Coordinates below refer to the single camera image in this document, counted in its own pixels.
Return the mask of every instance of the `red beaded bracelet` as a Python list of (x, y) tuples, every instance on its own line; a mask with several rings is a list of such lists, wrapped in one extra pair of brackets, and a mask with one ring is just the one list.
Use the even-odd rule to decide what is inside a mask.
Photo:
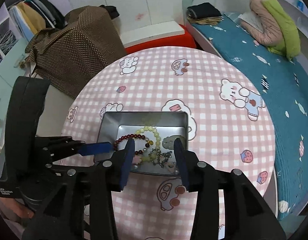
[(139, 151), (135, 151), (135, 155), (139, 155), (139, 154), (143, 154), (144, 151), (147, 150), (147, 148), (150, 147), (150, 145), (153, 145), (153, 141), (148, 140), (147, 137), (145, 137), (145, 135), (140, 135), (140, 134), (128, 134), (128, 135), (124, 135), (121, 138), (119, 138), (118, 140), (115, 141), (115, 143), (113, 144), (113, 149), (114, 151), (118, 150), (118, 144), (120, 142), (122, 142), (123, 140), (127, 140), (128, 138), (135, 138), (135, 139), (142, 139), (142, 140), (146, 140), (147, 139), (147, 143), (145, 143), (145, 147), (143, 150), (139, 150)]

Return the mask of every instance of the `pink checkered tablecloth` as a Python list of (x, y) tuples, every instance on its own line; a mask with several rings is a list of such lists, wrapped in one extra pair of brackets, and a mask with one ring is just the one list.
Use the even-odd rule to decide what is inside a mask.
[[(239, 70), (204, 51), (146, 49), (107, 66), (75, 99), (62, 134), (95, 143), (105, 111), (173, 110), (188, 113), (190, 151), (218, 170), (241, 169), (264, 195), (275, 159), (269, 112)], [(93, 157), (76, 155), (62, 164), (90, 166)], [(130, 173), (127, 186), (112, 198), (120, 239), (190, 238), (197, 194), (184, 192), (180, 178)], [(222, 191), (219, 203), (221, 226)]]

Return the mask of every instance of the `teal bed sheet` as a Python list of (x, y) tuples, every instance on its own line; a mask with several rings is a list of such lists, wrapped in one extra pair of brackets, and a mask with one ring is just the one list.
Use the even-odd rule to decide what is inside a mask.
[(193, 26), (254, 84), (270, 112), (276, 137), (278, 220), (308, 190), (308, 75), (296, 59), (269, 52), (224, 15), (217, 26)]

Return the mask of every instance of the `drawer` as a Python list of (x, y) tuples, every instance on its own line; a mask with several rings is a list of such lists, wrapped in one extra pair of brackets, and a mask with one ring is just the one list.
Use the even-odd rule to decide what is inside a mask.
[(24, 38), (19, 39), (0, 63), (0, 76), (11, 87), (14, 86), (19, 76), (24, 76), (25, 74), (25, 70), (19, 68), (19, 62), (26, 57), (24, 52), (26, 46), (27, 41)]
[(4, 120), (8, 111), (12, 88), (0, 77), (0, 139)]

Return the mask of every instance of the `metal bolt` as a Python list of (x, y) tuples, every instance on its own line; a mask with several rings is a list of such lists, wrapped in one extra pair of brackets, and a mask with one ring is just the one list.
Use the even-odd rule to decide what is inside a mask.
[(240, 170), (240, 169), (233, 169), (233, 173), (235, 174), (235, 175), (241, 175), (243, 172)]
[(197, 163), (197, 166), (200, 167), (200, 168), (205, 168), (207, 166), (207, 163), (206, 162), (202, 162), (202, 161), (199, 161)]
[(112, 166), (112, 162), (111, 161), (105, 161), (105, 162), (103, 162), (103, 166), (104, 167), (110, 167), (110, 166)]
[(69, 175), (69, 176), (73, 176), (75, 173), (76, 173), (76, 170), (75, 170), (75, 169), (69, 169), (69, 170), (67, 171), (67, 175)]

